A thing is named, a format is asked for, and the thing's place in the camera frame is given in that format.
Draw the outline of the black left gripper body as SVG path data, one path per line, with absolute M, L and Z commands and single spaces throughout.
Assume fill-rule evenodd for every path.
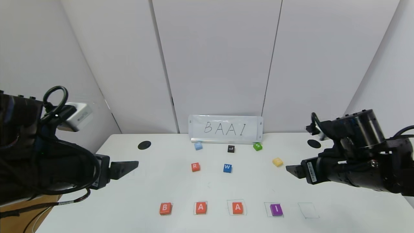
M 110 182 L 110 157 L 100 154 L 95 154 L 95 157 L 100 165 L 100 173 L 99 177 L 89 188 L 98 190 L 104 188 Z

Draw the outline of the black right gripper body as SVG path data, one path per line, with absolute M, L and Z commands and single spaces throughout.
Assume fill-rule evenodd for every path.
M 304 168 L 307 183 L 316 185 L 337 181 L 335 168 L 338 161 L 339 158 L 314 157 L 303 160 L 300 165 Z

